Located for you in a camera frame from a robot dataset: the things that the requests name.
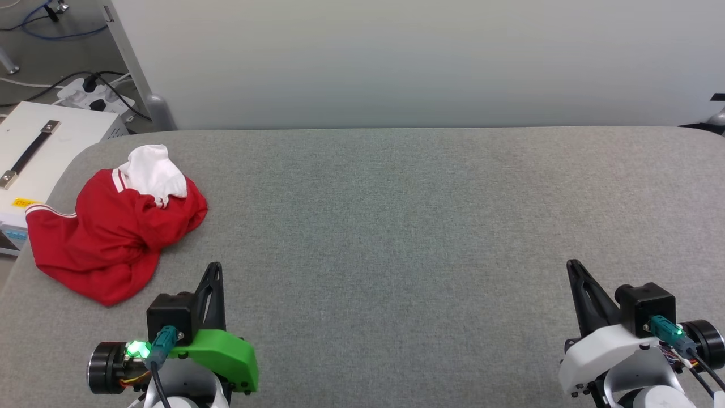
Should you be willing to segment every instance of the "sticker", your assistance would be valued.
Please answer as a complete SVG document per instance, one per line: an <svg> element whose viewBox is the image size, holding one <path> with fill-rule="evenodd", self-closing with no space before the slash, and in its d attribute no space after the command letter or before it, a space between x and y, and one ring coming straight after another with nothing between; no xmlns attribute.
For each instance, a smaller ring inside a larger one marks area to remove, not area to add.
<svg viewBox="0 0 725 408"><path fill-rule="evenodd" d="M26 200L25 198L16 198L12 202L13 207L27 208L30 204L37 204L40 201Z"/></svg>

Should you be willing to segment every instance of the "red garment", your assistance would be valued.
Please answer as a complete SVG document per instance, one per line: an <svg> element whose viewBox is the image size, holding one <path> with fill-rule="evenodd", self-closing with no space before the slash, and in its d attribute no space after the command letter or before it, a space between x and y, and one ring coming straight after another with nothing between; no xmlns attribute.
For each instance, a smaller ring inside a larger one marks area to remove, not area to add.
<svg viewBox="0 0 725 408"><path fill-rule="evenodd" d="M208 210L189 178L187 197L169 196L162 208L154 196L126 188L118 172L101 170L88 180L73 214L42 204L25 210L38 268L105 306L140 291L161 249L199 226Z"/></svg>

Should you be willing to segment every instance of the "white power strip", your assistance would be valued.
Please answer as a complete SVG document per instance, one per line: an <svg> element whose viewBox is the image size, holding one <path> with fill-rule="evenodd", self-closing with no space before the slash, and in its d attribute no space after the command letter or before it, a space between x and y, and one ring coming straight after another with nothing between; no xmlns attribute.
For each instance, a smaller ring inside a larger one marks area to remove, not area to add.
<svg viewBox="0 0 725 408"><path fill-rule="evenodd" d="M58 99L61 100L60 103L64 106L79 107L80 109L86 110L92 110L91 103L100 99L106 104L103 112L115 113L125 122L131 122L133 120L134 113L121 102L118 95L108 86L99 84L93 92L86 92L83 89L83 78L76 79L58 91ZM123 99L131 106L136 105L131 98L123 97Z"/></svg>

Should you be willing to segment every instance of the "gray table surface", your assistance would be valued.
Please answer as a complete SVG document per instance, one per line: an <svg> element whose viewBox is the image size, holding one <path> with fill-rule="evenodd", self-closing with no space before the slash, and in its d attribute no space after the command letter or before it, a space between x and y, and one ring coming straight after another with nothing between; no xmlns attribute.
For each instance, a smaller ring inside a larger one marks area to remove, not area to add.
<svg viewBox="0 0 725 408"><path fill-rule="evenodd" d="M162 143L210 212L136 297L105 308L26 248L0 296L3 407L125 407L96 396L103 340L145 334L161 292L224 266L228 329L260 392L235 407L593 407L557 381L578 332L566 260L610 293L654 281L679 320L725 328L725 140L692 129L181 131L95 145L49 204ZM707 395L680 376L701 407Z"/></svg>

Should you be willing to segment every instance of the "white stripe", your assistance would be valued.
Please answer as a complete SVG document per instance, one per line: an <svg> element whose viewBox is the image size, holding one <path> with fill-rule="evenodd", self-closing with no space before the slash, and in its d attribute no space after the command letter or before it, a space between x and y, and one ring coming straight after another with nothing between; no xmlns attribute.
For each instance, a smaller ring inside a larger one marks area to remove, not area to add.
<svg viewBox="0 0 725 408"><path fill-rule="evenodd" d="M67 219L73 219L78 216L76 213L72 213L72 214L59 213L58 211L55 211L53 208L50 208L49 206L47 206L45 204L33 204L33 205L28 206L25 209L25 215L27 216L29 213L32 213L33 211L39 211L39 210L51 211L53 214L55 214L57 216L65 217Z"/></svg>
<svg viewBox="0 0 725 408"><path fill-rule="evenodd" d="M122 192L123 191L123 184L121 183L121 170L119 170L117 168L114 169L111 172L111 178L113 179L113 185L116 186L116 191L117 192Z"/></svg>

